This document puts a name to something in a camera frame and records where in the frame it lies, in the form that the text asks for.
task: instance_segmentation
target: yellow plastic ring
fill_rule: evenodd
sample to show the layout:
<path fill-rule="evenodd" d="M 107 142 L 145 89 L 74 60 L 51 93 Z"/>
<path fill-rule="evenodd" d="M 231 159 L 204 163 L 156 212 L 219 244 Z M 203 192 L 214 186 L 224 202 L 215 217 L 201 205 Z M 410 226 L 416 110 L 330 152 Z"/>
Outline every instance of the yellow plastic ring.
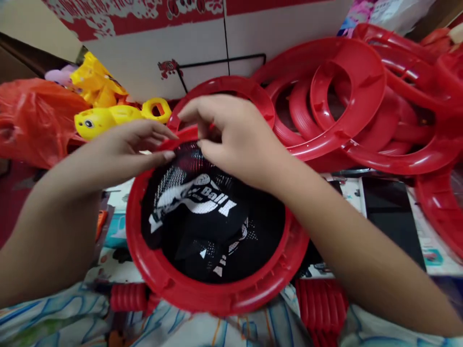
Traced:
<path fill-rule="evenodd" d="M 152 110 L 155 106 L 158 108 L 160 116 L 153 115 Z M 159 123 L 166 124 L 172 115 L 172 111 L 165 99 L 152 98 L 143 104 L 143 107 L 141 108 L 141 114 L 146 119 L 152 119 L 158 121 Z"/>

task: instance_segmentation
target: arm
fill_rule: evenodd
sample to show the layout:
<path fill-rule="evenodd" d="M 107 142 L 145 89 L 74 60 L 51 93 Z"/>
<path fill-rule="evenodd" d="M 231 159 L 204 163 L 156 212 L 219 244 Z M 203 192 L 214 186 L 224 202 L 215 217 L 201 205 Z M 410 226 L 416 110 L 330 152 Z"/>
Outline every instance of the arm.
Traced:
<path fill-rule="evenodd" d="M 208 160 L 288 206 L 356 303 L 417 332 L 463 334 L 461 320 L 429 277 L 323 178 L 289 155 L 250 102 L 200 97 L 179 117 L 198 121 Z M 222 131 L 221 144 L 206 139 L 209 123 Z"/>
<path fill-rule="evenodd" d="M 295 158 L 282 162 L 270 192 L 310 231 L 354 302 L 417 332 L 463 334 L 462 322 L 445 295 L 406 253 L 307 165 Z"/>
<path fill-rule="evenodd" d="M 151 120 L 111 129 L 50 170 L 34 187 L 0 250 L 0 308 L 65 289 L 85 276 L 95 249 L 101 191 L 172 159 L 137 154 L 165 137 Z"/>

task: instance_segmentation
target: hand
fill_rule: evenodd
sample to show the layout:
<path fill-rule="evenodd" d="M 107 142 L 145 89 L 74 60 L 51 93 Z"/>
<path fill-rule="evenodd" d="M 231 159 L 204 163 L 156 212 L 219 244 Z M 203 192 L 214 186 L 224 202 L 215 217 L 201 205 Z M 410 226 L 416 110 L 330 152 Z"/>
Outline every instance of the hand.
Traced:
<path fill-rule="evenodd" d="M 289 153 L 249 101 L 230 95 L 200 96 L 179 113 L 183 122 L 198 123 L 198 145 L 204 157 L 246 184 L 269 191 L 274 168 Z M 222 143 L 208 139 L 209 126 L 222 133 Z"/>
<path fill-rule="evenodd" d="M 154 120 L 135 120 L 112 128 L 82 146 L 54 167 L 49 174 L 72 193 L 87 194 L 121 184 L 175 156 L 172 151 L 155 151 L 165 139 L 177 139 L 166 126 Z"/>

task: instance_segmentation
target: black net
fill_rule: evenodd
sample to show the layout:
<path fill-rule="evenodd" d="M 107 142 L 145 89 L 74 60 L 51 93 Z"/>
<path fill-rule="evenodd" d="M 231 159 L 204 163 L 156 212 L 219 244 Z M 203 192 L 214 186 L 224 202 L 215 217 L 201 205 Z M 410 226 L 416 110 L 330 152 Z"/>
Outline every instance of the black net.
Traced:
<path fill-rule="evenodd" d="M 284 205 L 207 161 L 196 142 L 154 170 L 141 208 L 142 235 L 172 265 L 205 283 L 229 283 L 258 271 L 285 227 Z"/>

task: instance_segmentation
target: patterned fabric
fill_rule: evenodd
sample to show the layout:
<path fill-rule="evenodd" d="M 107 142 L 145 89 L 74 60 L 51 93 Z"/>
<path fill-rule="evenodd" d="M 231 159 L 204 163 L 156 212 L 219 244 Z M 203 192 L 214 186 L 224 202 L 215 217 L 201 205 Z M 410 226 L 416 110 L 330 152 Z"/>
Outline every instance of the patterned fabric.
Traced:
<path fill-rule="evenodd" d="M 0 310 L 0 346 L 106 346 L 110 322 L 106 297 L 83 284 L 44 299 Z M 313 346 L 298 318 L 294 288 L 260 310 L 241 316 L 215 317 L 191 313 L 161 301 L 152 315 L 129 325 L 127 346 L 253 347 Z M 462 346 L 463 338 L 418 334 L 350 307 L 340 339 L 342 347 Z"/>

